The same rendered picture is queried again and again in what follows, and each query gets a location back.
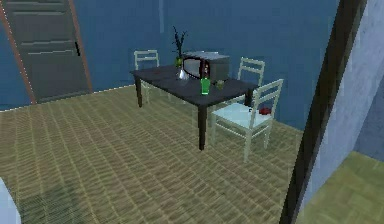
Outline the black dining table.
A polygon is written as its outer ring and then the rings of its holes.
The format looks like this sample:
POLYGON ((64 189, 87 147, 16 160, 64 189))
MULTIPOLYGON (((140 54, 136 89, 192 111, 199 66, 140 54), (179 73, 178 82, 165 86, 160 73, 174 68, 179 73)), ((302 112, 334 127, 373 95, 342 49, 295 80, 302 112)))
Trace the black dining table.
POLYGON ((228 79, 222 90, 210 87, 208 95, 201 94, 201 84, 198 79, 179 79, 178 69, 173 65, 133 70, 138 106, 142 106, 141 82, 157 87, 165 92, 184 100, 198 108, 199 149, 205 146, 207 108, 235 97, 244 95, 246 106, 251 105, 252 93, 258 85, 241 80, 228 79))

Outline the green glass bottle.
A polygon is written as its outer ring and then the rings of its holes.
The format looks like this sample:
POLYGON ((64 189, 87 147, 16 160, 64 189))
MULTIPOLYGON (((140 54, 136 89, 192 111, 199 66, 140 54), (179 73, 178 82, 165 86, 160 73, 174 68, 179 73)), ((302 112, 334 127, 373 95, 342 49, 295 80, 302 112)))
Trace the green glass bottle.
POLYGON ((201 84, 201 94, 202 95, 208 95, 210 91, 210 79, 208 77, 204 77, 200 80, 201 84))

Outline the dark grey room door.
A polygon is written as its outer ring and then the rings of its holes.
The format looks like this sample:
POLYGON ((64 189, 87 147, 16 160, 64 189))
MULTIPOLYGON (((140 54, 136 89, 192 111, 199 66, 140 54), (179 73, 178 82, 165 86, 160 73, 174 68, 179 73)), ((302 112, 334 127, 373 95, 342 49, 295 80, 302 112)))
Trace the dark grey room door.
POLYGON ((0 6, 37 102, 92 92, 74 0, 0 0, 0 6))

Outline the white wooden chair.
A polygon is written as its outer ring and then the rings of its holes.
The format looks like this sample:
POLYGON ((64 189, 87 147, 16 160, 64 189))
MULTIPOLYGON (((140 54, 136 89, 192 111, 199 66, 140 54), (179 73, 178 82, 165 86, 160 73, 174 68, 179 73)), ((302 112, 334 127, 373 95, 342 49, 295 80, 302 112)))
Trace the white wooden chair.
POLYGON ((250 106, 257 89, 261 86, 265 70, 265 62, 242 57, 240 59, 239 70, 236 78, 228 78, 224 81, 223 103, 228 105, 242 101, 246 106, 250 106), (251 72, 257 78, 255 83, 246 82, 241 79, 242 73, 251 72))
MULTIPOLYGON (((139 63, 144 61, 155 61, 156 66, 159 66, 160 62, 159 62, 158 51, 157 50, 136 50, 134 52, 135 69, 138 70, 139 63)), ((143 103, 142 88, 146 89, 146 102, 149 103, 150 89, 158 88, 158 85, 155 83, 158 83, 160 81, 169 81, 169 80, 170 80, 169 77, 158 76, 157 80, 152 80, 150 82, 146 82, 146 81, 142 82, 140 78, 134 77, 138 105, 142 106, 142 103, 143 103)))
POLYGON ((231 103, 214 110, 211 118, 211 144, 214 145, 216 142, 216 128, 219 127, 245 140, 244 162, 248 161, 254 137, 263 134, 264 148, 267 148, 283 82, 283 79, 278 79, 259 87, 253 97, 253 106, 231 103), (259 114, 261 108, 270 108, 271 113, 261 115, 259 114))

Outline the dark twig house plant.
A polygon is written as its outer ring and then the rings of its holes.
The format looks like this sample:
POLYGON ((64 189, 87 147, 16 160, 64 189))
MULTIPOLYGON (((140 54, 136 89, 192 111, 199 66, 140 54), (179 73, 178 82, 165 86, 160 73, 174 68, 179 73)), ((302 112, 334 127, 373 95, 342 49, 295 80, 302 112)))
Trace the dark twig house plant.
POLYGON ((177 53, 177 56, 175 58, 175 66, 180 67, 182 65, 182 53, 183 53, 182 48, 183 48, 184 39, 187 32, 183 31, 182 33, 179 33, 176 27, 173 27, 173 30, 174 30, 173 44, 176 46, 176 53, 177 53))

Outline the grey microwave oven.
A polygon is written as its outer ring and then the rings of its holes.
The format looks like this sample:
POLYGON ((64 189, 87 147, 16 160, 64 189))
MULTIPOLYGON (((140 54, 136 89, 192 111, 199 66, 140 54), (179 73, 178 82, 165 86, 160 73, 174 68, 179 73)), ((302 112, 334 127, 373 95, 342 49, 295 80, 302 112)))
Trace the grey microwave oven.
POLYGON ((207 75, 211 81, 227 80, 229 62, 229 56, 218 52, 194 51, 183 54, 184 71, 199 79, 207 75))

